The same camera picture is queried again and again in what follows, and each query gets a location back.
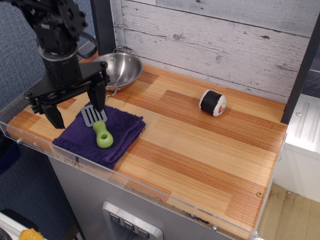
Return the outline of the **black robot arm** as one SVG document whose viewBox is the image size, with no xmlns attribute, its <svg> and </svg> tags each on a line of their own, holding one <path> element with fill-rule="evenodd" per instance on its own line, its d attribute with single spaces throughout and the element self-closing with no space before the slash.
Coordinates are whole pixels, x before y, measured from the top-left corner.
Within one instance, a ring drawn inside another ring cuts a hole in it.
<svg viewBox="0 0 320 240">
<path fill-rule="evenodd" d="M 97 111 L 105 106 L 109 80 L 105 61 L 80 63 L 78 41 L 87 27 L 85 13 L 72 0 L 12 0 L 36 35 L 44 76 L 24 92 L 33 112 L 64 129 L 57 105 L 87 93 Z"/>
</svg>

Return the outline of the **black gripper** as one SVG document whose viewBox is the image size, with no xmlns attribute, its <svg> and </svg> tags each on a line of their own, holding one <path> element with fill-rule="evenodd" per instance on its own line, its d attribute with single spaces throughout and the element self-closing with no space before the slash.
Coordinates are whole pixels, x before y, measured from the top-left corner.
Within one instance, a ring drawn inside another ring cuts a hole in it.
<svg viewBox="0 0 320 240">
<path fill-rule="evenodd" d="M 105 107 L 108 64 L 105 61 L 79 63 L 76 56 L 59 61 L 44 60 L 44 76 L 24 92 L 35 113 L 44 113 L 56 129 L 65 129 L 57 104 L 87 92 L 93 107 Z"/>
</svg>

